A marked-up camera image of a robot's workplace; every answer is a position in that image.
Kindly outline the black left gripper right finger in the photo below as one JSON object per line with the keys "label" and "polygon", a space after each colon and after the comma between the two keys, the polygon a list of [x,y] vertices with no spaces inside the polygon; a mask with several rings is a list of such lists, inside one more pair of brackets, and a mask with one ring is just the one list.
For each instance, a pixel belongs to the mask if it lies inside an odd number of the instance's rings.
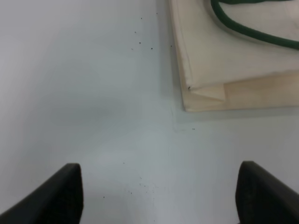
{"label": "black left gripper right finger", "polygon": [[297,224],[299,194],[253,161],[243,161],[235,204],[241,224]]}

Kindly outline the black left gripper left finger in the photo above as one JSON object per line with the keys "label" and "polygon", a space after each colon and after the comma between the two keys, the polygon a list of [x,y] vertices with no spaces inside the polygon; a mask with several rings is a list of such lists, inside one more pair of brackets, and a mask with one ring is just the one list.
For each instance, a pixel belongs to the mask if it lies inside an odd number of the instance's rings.
{"label": "black left gripper left finger", "polygon": [[68,163],[0,215],[2,224],[79,224],[84,208],[81,166]]}

